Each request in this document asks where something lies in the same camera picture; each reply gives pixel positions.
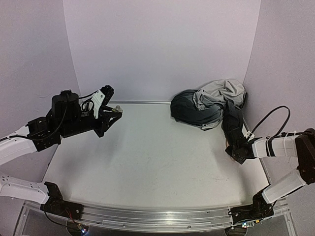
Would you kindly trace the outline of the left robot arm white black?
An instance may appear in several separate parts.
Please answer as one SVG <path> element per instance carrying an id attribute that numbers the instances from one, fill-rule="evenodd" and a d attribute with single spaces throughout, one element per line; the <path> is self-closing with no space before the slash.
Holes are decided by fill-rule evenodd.
<path id="1" fill-rule="evenodd" d="M 106 85 L 101 89 L 80 97 L 78 94 L 63 90 L 52 97 L 48 114 L 29 121 L 25 126 L 0 140 L 0 163 L 6 164 L 20 156 L 41 152 L 54 145 L 60 145 L 62 139 L 88 131 L 94 131 L 98 137 L 104 133 L 122 115 L 122 108 L 112 108 L 107 104 L 114 89 Z M 56 185 L 43 182 L 30 182 L 4 173 L 0 175 L 0 194 L 39 204 L 47 204 L 54 214 L 66 211 L 66 203 L 60 195 L 53 195 Z"/>

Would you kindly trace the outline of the small nail polish bottle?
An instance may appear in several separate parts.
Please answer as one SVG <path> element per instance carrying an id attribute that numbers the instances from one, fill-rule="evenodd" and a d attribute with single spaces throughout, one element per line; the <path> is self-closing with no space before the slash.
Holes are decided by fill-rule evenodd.
<path id="1" fill-rule="evenodd" d="M 112 111 L 115 113 L 122 113 L 123 109 L 120 107 L 120 105 L 116 105 L 114 108 L 112 108 Z"/>

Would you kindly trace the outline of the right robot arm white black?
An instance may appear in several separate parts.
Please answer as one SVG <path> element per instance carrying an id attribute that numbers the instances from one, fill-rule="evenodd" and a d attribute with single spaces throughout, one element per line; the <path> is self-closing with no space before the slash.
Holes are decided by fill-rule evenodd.
<path id="1" fill-rule="evenodd" d="M 225 152 L 239 164 L 265 157 L 295 157 L 298 160 L 296 169 L 256 193 L 252 204 L 232 208 L 229 214 L 234 224 L 273 216 L 273 207 L 278 199 L 315 181 L 315 131 L 312 128 L 265 139 L 249 139 L 236 128 L 226 135 L 226 142 Z"/>

